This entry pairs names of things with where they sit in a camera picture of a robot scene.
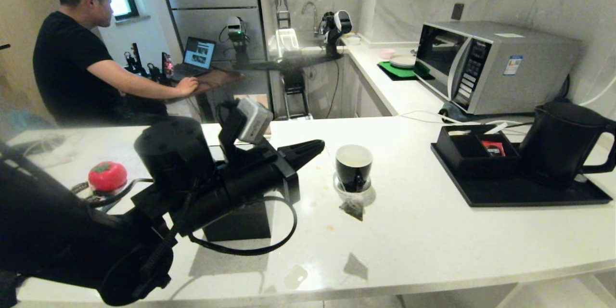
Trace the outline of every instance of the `tomato toy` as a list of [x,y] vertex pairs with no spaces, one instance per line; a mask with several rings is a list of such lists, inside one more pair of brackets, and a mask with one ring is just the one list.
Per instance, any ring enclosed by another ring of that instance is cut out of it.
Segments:
[[88,181],[93,190],[112,192],[126,184],[126,168],[113,161],[103,161],[94,166],[88,174]]

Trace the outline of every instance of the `man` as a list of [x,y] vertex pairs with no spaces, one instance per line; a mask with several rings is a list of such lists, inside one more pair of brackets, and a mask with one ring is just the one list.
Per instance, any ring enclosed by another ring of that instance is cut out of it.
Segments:
[[129,73],[112,60],[92,29],[109,27],[112,0],[60,0],[45,19],[35,46],[35,78],[45,106],[60,126],[147,124],[123,105],[119,91],[138,97],[186,97],[198,81],[184,78],[175,88]]

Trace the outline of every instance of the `man's arm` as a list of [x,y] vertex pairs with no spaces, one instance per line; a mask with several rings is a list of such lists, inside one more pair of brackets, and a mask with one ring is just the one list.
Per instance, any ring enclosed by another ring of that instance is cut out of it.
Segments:
[[177,98],[190,95],[199,82],[194,77],[184,78],[175,88],[161,86],[147,78],[126,71],[113,60],[101,60],[88,66],[88,71],[123,93],[144,98]]

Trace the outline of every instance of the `microwave oven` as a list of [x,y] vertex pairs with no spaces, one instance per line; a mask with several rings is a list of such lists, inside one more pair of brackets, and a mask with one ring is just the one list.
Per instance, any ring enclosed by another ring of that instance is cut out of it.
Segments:
[[414,71],[471,115],[530,113],[554,100],[579,41],[489,21],[425,23]]

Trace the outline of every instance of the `refrigerator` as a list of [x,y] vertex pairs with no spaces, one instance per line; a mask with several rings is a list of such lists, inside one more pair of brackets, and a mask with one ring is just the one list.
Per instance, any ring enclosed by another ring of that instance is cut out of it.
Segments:
[[[265,62],[268,59],[266,40],[264,38],[263,20],[260,0],[167,0],[169,12],[175,26],[178,42],[184,49],[188,36],[209,39],[217,42],[212,65],[232,69],[235,62],[235,50],[227,40],[227,19],[240,17],[246,25],[246,34],[250,38],[247,53],[250,63]],[[174,57],[176,62],[182,57]],[[267,71],[241,71],[245,78],[220,89],[209,91],[206,98],[199,99],[202,106],[202,119],[211,121],[216,104],[233,99],[236,95],[265,95],[271,106],[271,84]]]

